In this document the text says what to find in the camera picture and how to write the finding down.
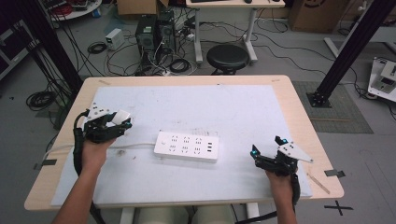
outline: power outlet socket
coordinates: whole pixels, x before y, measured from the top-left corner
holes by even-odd
[[[216,162],[219,156],[219,138],[160,132],[154,154],[157,157],[185,161]]]

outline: black stool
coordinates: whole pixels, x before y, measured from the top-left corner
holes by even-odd
[[[212,76],[235,75],[236,70],[246,67],[249,61],[248,53],[234,45],[217,45],[207,52],[206,59],[216,68]]]

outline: black metal pole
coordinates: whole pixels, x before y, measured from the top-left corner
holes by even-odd
[[[30,32],[40,41],[49,57],[58,68],[59,73],[72,91],[72,98],[75,99],[81,89],[83,83],[82,79],[67,56],[58,36],[50,26],[45,16],[44,8],[38,3],[38,0],[15,0],[15,6],[21,13],[21,17]]]
[[[312,106],[323,106],[328,103],[329,97],[350,65],[355,62],[395,6],[396,0],[374,0],[317,90],[307,94]]]

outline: pants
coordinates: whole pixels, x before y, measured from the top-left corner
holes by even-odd
[[[187,224],[184,207],[141,208],[137,224]],[[230,205],[199,206],[191,224],[234,224]]]

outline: gray mat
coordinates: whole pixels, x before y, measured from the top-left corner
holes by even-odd
[[[373,133],[344,86],[337,86],[332,92],[332,108],[316,108],[309,104],[307,92],[314,92],[319,82],[292,82],[303,103],[306,114],[318,133]]]

